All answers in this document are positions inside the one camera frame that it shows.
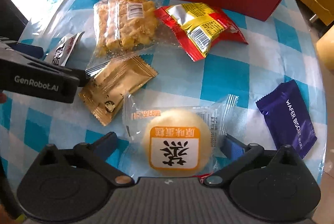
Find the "person's left hand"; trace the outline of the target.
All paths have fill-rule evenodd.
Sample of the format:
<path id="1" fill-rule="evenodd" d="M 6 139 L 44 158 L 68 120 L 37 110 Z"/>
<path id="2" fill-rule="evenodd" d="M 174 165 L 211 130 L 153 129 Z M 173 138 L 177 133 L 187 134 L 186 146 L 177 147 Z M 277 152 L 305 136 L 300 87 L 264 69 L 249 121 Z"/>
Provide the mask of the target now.
<path id="1" fill-rule="evenodd" d="M 5 103 L 6 101 L 7 101 L 7 96 L 3 92 L 1 92 L 0 93 L 0 104 Z"/>

